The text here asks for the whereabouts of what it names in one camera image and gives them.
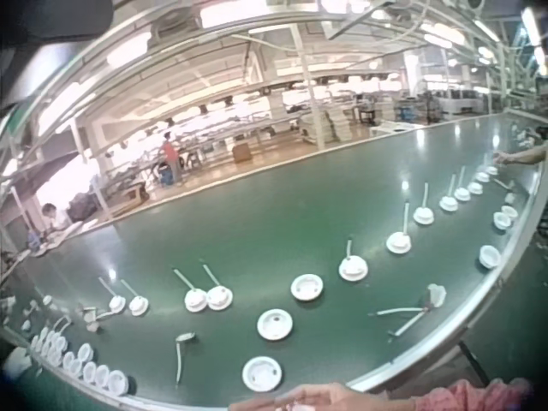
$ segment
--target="ceiling light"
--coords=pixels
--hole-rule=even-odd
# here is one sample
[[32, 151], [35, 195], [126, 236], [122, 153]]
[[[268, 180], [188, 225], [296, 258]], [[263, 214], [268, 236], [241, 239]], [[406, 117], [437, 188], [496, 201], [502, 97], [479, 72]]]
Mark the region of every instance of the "ceiling light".
[[489, 50], [487, 47], [484, 47], [483, 45], [478, 48], [478, 52], [480, 53], [481, 56], [489, 59], [495, 56], [491, 50]]
[[108, 64], [117, 69], [132, 60], [143, 56], [148, 51], [148, 40], [152, 37], [150, 32], [136, 35], [122, 45], [116, 47], [106, 57]]
[[544, 66], [546, 55], [541, 45], [534, 48], [534, 58], [537, 60], [539, 66]]
[[423, 78], [426, 81], [443, 81], [444, 77], [441, 74], [425, 74]]
[[491, 40], [497, 43], [500, 42], [500, 39], [498, 38], [498, 36], [488, 26], [486, 26], [479, 20], [474, 20], [474, 23], [483, 31], [483, 33], [487, 34], [491, 38]]
[[458, 45], [464, 45], [466, 39], [464, 35], [458, 30], [445, 26], [441, 23], [436, 23], [435, 25], [423, 23], [420, 25], [420, 28], [430, 34], [441, 37], [442, 39], [449, 40], [451, 42], [457, 43]]
[[373, 11], [371, 17], [374, 20], [390, 20], [390, 16], [384, 10]]
[[535, 47], [540, 45], [539, 27], [537, 26], [537, 21], [534, 18], [533, 9], [527, 7], [523, 10], [521, 13], [521, 19], [523, 20], [523, 26], [525, 26], [527, 34], [529, 35], [531, 45], [534, 45]]
[[449, 40], [441, 39], [432, 34], [425, 34], [425, 40], [428, 43], [432, 43], [433, 45], [438, 45], [439, 47], [444, 47], [445, 49], [450, 49], [451, 47], [453, 47], [453, 43], [451, 43]]
[[480, 94], [489, 94], [489, 89], [487, 87], [475, 86], [474, 91]]

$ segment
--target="support column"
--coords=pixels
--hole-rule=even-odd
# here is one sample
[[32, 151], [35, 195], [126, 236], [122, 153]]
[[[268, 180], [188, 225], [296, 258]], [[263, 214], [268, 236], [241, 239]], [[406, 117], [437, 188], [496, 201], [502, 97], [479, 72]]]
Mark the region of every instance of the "support column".
[[463, 64], [461, 66], [462, 82], [464, 83], [464, 88], [467, 90], [472, 90], [472, 77], [470, 75], [470, 66]]
[[500, 66], [500, 98], [503, 108], [506, 106], [506, 56], [504, 55], [504, 48], [502, 43], [497, 44], [498, 47], [498, 64]]
[[317, 135], [316, 143], [318, 144], [318, 150], [322, 151], [325, 149], [324, 131], [322, 129], [322, 117], [321, 113], [319, 112], [316, 96], [314, 95], [312, 77], [310, 76], [310, 72], [308, 71], [307, 55], [305, 54], [304, 47], [302, 45], [301, 33], [299, 32], [299, 26], [297, 24], [291, 25], [291, 35], [293, 36], [293, 41], [295, 42], [297, 54], [301, 59], [301, 67], [304, 81], [307, 84], [308, 92], [310, 93], [310, 108], [312, 110], [314, 129]]
[[405, 63], [405, 73], [409, 86], [409, 97], [417, 97], [420, 90], [420, 82], [422, 81], [422, 70], [420, 69], [419, 56], [412, 51], [406, 51], [403, 54]]
[[489, 114], [493, 112], [493, 101], [491, 97], [491, 76], [489, 75], [489, 69], [485, 71], [485, 77], [487, 80], [487, 110]]
[[[76, 144], [76, 148], [78, 149], [78, 153], [82, 156], [82, 161], [84, 164], [87, 165], [87, 157], [84, 154], [84, 146], [82, 145], [82, 139], [80, 137], [80, 131], [78, 130], [78, 124], [76, 124], [76, 118], [72, 117], [70, 119], [70, 130], [72, 131], [72, 135], [74, 137], [74, 143]], [[101, 205], [101, 208], [103, 209], [104, 213], [106, 214], [107, 218], [109, 220], [112, 219], [112, 214], [110, 213], [109, 206], [106, 204], [106, 201], [104, 200], [103, 194], [101, 193], [101, 190], [98, 187], [97, 180], [95, 178], [92, 178], [92, 188], [95, 195], [97, 195], [97, 200], [99, 201], [99, 204]]]
[[28, 219], [27, 211], [25, 210], [25, 207], [23, 207], [23, 204], [21, 203], [21, 199], [19, 198], [19, 194], [17, 193], [15, 186], [11, 187], [11, 193], [14, 196], [15, 203], [17, 203], [17, 207], [19, 208], [19, 211], [21, 212], [23, 220], [25, 220], [25, 224], [27, 225], [27, 228], [31, 229], [32, 225], [30, 220]]

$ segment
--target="person's hand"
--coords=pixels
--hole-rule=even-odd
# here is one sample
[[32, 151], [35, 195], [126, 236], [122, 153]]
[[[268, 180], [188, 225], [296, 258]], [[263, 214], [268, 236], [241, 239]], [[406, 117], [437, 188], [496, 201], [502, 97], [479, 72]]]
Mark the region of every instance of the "person's hand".
[[493, 154], [493, 160], [495, 164], [510, 164], [511, 159], [511, 155], [507, 152], [495, 152]]
[[315, 411], [414, 410], [413, 402], [391, 402], [337, 383], [301, 385], [276, 400], [277, 408], [291, 409], [294, 404], [313, 407]]
[[254, 398], [229, 406], [229, 411], [275, 411], [275, 409], [275, 402], [271, 398]]

